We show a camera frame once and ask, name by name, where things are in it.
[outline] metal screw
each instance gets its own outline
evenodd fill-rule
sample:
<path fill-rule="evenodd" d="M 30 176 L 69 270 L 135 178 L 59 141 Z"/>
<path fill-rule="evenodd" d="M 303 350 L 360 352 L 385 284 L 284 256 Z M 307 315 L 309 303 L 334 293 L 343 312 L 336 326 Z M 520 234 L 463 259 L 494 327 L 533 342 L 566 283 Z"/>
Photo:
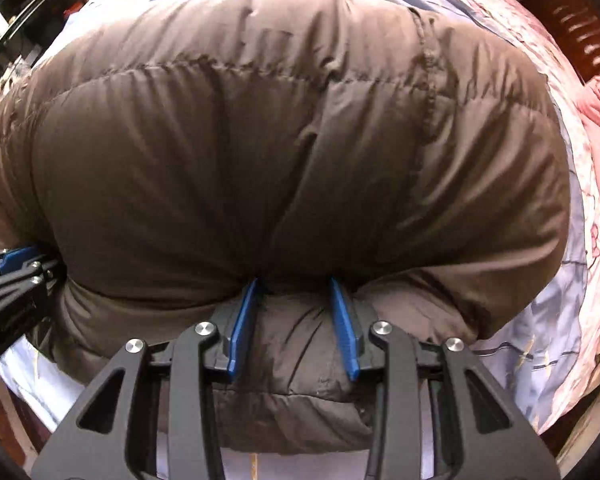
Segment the metal screw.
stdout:
<path fill-rule="evenodd" d="M 373 325 L 373 329 L 378 335 L 387 335 L 391 333 L 393 327 L 386 321 L 376 321 Z"/>
<path fill-rule="evenodd" d="M 216 329 L 216 326 L 209 322 L 203 321 L 196 325 L 196 334 L 198 335 L 209 335 Z"/>
<path fill-rule="evenodd" d="M 130 339 L 125 344 L 125 350 L 130 354 L 137 354 L 144 348 L 144 341 L 142 339 Z"/>
<path fill-rule="evenodd" d="M 446 340 L 446 347 L 449 348 L 452 352 L 460 352 L 464 350 L 464 343 L 462 339 L 457 337 L 450 337 Z"/>

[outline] blue gripper pad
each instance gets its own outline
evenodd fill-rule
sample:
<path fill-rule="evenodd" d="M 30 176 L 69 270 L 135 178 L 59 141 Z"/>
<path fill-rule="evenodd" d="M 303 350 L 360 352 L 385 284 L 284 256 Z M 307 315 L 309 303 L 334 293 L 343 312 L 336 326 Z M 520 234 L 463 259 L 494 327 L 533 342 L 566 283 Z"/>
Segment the blue gripper pad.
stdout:
<path fill-rule="evenodd" d="M 258 280 L 253 280 L 244 293 L 240 314 L 238 314 L 234 331 L 231 334 L 231 341 L 229 343 L 229 364 L 227 367 L 227 373 L 229 374 L 229 377 L 231 377 L 231 381 L 234 381 L 237 377 L 238 371 L 244 365 L 247 352 L 249 351 L 251 334 L 253 334 L 253 325 L 255 322 L 257 285 Z"/>
<path fill-rule="evenodd" d="M 333 328 L 338 339 L 338 347 L 342 355 L 344 369 L 349 380 L 355 382 L 360 376 L 360 364 L 358 363 L 358 341 L 353 329 L 351 318 L 345 299 L 340 290 L 340 285 L 335 278 L 331 279 L 331 311 L 333 315 Z"/>
<path fill-rule="evenodd" d="M 42 253 L 36 246 L 14 249 L 6 253 L 0 260 L 0 275 L 4 276 L 9 272 L 20 270 L 26 261 L 32 260 Z"/>

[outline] puffer jacket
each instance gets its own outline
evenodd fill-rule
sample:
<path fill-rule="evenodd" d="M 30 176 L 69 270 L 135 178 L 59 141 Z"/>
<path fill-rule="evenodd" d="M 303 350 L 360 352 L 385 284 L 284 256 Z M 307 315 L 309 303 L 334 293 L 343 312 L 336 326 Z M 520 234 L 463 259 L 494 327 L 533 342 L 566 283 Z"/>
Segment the puffer jacket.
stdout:
<path fill-rule="evenodd" d="M 552 278 L 565 147 L 532 63 L 379 0 L 177 0 L 74 41 L 0 105 L 0 248 L 58 248 L 33 342 L 90 380 L 260 276 L 222 444 L 368 446 L 325 277 L 421 340 L 486 338 Z"/>

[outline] jacket seam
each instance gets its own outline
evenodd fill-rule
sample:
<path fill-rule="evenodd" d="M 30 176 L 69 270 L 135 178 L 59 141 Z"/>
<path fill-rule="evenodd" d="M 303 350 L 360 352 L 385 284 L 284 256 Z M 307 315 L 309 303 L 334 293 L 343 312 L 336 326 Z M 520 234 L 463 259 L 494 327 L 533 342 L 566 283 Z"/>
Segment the jacket seam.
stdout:
<path fill-rule="evenodd" d="M 400 191 L 398 192 L 398 196 L 402 196 L 407 189 L 413 189 L 413 183 L 416 182 L 418 175 L 422 169 L 423 161 L 424 161 L 424 150 L 426 149 L 426 145 L 431 141 L 432 131 L 431 125 L 433 120 L 433 114 L 435 112 L 435 104 L 436 104 L 436 87 L 433 82 L 433 68 L 434 68 L 434 57 L 433 52 L 429 51 L 429 45 L 427 45 L 427 37 L 424 30 L 424 24 L 422 23 L 422 17 L 420 13 L 416 9 L 409 9 L 413 15 L 413 23 L 416 28 L 416 33 L 418 35 L 418 40 L 420 43 L 420 48 L 422 50 L 425 62 L 424 69 L 426 72 L 426 84 L 422 90 L 425 92 L 425 104 L 426 104 L 426 112 L 424 114 L 424 118 L 422 121 L 424 137 L 425 141 L 417 144 L 416 148 L 413 150 L 413 155 L 411 156 L 411 160 L 408 162 L 408 165 L 412 168 L 408 173 L 407 177 L 405 177 L 404 182 L 400 186 Z M 384 226 L 393 222 L 396 211 L 399 206 L 399 201 L 395 204 L 394 208 L 392 208 L 389 214 L 386 216 L 386 221 L 384 222 Z M 385 229 L 378 230 L 378 238 L 375 240 L 375 247 L 379 247 L 379 239 L 382 237 L 382 233 Z"/>
<path fill-rule="evenodd" d="M 427 93 L 426 123 L 427 123 L 428 129 L 430 130 L 430 123 L 432 120 L 433 111 L 435 109 L 436 97 L 438 95 L 436 93 L 436 87 L 435 87 L 435 84 L 433 83 L 433 77 L 432 77 L 435 60 L 432 55 L 432 52 L 429 51 L 429 49 L 426 45 L 426 41 L 425 41 L 426 35 L 424 33 L 422 20 L 421 20 L 420 16 L 416 12 L 414 12 L 413 9 L 411 9 L 411 10 L 415 15 L 414 22 L 416 23 L 416 30 L 420 37 L 421 46 L 423 48 L 423 53 L 424 53 L 424 57 L 425 57 L 425 69 L 427 72 L 427 82 L 424 86 L 421 84 L 406 84 L 404 77 L 385 79 L 385 78 L 379 78 L 379 77 L 375 77 L 375 78 L 366 77 L 363 75 L 340 77 L 340 78 L 337 78 L 334 76 L 328 76 L 327 83 L 330 81 L 337 82 L 337 83 L 343 83 L 343 84 L 373 83 L 373 84 L 382 84 L 382 85 L 403 86 L 404 88 L 421 89 Z M 167 68 L 172 68 L 172 67 L 181 66 L 181 65 L 189 66 L 189 67 L 196 67 L 196 66 L 203 66 L 204 64 L 211 66 L 215 70 L 226 70 L 226 71 L 233 71 L 233 72 L 239 72 L 239 73 L 251 73 L 251 74 L 259 75 L 262 77 L 304 82 L 304 83 L 308 83 L 310 86 L 314 87 L 315 89 L 317 89 L 319 91 L 324 90 L 324 84 L 321 84 L 320 81 L 318 80 L 318 78 L 313 78 L 310 76 L 300 76 L 300 75 L 294 75 L 294 74 L 285 74 L 285 73 L 277 71 L 275 69 L 265 70 L 265 69 L 255 67 L 252 65 L 248 65 L 248 64 L 247 65 L 237 65 L 234 63 L 225 63 L 225 62 L 221 62 L 217 59 L 211 58 L 207 55 L 202 55 L 202 56 L 199 56 L 199 57 L 196 57 L 193 59 L 180 58 L 180 59 L 170 60 L 170 61 L 162 62 L 162 63 L 153 63 L 153 64 L 142 63 L 142 64 L 138 64 L 133 67 L 129 67 L 129 68 L 125 68 L 125 69 L 107 70 L 105 72 L 102 72 L 102 73 L 94 76 L 94 77 L 88 78 L 87 80 L 81 81 L 78 84 L 76 84 L 75 86 L 71 86 L 70 88 L 61 91 L 58 94 L 53 95 L 53 97 L 50 97 L 41 103 L 35 104 L 32 107 L 32 109 L 29 111 L 29 113 L 26 114 L 24 116 L 24 118 L 20 121 L 20 125 L 25 126 L 26 123 L 33 116 L 38 116 L 38 119 L 40 119 L 40 114 L 43 114 L 45 112 L 45 108 L 48 108 L 57 99 L 59 99 L 63 96 L 66 96 L 66 95 L 70 94 L 71 92 L 73 92 L 73 91 L 77 90 L 78 88 L 81 88 L 85 85 L 99 82 L 103 79 L 106 79 L 106 78 L 109 78 L 112 76 L 124 75 L 127 73 L 133 73 L 133 72 L 142 71 L 142 70 L 167 69 Z M 483 96 L 480 96 L 475 99 L 472 98 L 470 100 L 473 101 L 473 100 L 479 100 L 479 99 L 483 99 L 483 98 L 484 98 Z M 516 100 L 516 99 L 511 99 L 507 96 L 493 96 L 493 98 L 497 98 L 501 101 L 504 100 L 508 103 L 517 104 L 519 106 L 528 108 L 529 110 L 536 111 L 539 114 L 543 114 L 543 115 L 546 114 L 546 112 L 543 110 L 539 110 L 538 108 L 530 106 L 529 104 L 520 102 L 519 100 Z M 10 128 L 7 135 L 0 137 L 0 144 L 6 142 L 13 135 L 13 132 L 14 132 L 14 129 Z"/>

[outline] bedsheet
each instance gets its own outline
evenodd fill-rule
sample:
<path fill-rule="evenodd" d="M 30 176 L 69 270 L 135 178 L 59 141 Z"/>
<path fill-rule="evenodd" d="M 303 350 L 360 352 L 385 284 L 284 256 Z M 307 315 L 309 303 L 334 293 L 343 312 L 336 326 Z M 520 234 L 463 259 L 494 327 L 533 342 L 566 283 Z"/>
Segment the bedsheet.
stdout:
<path fill-rule="evenodd" d="M 574 211 L 576 216 L 580 212 L 582 216 L 575 218 L 572 214 L 572 224 L 581 223 L 583 235 L 573 230 L 561 269 L 564 272 L 494 338 L 479 342 L 474 348 L 512 393 L 531 423 L 543 431 L 600 378 L 596 362 L 596 358 L 600 358 L 600 197 L 588 139 L 571 98 L 581 85 L 544 28 L 515 0 L 424 1 L 438 11 L 456 13 L 458 19 L 474 20 L 526 52 L 538 70 L 547 76 L 561 115 L 562 132 L 570 152 L 573 194 L 580 200 Z M 81 12 L 72 16 L 45 58 L 90 28 L 133 15 L 149 4 L 149 0 L 90 0 Z M 580 269 L 583 283 L 578 284 L 573 278 L 577 272 L 574 274 L 571 267 Z M 555 298 L 562 297 L 569 300 L 558 303 L 556 308 Z M 29 366 L 26 358 L 21 355 L 19 365 L 5 359 L 0 361 L 3 378 L 20 388 L 22 385 L 17 381 L 14 384 L 12 379 L 17 375 L 18 366 Z M 37 373 L 46 370 L 46 364 Z M 40 404 L 49 407 L 53 401 L 48 400 L 58 393 L 63 379 L 56 376 L 55 381 L 55 392 L 39 392 L 30 384 L 27 388 L 33 389 L 29 392 L 31 395 L 41 397 L 39 401 L 46 399 Z"/>

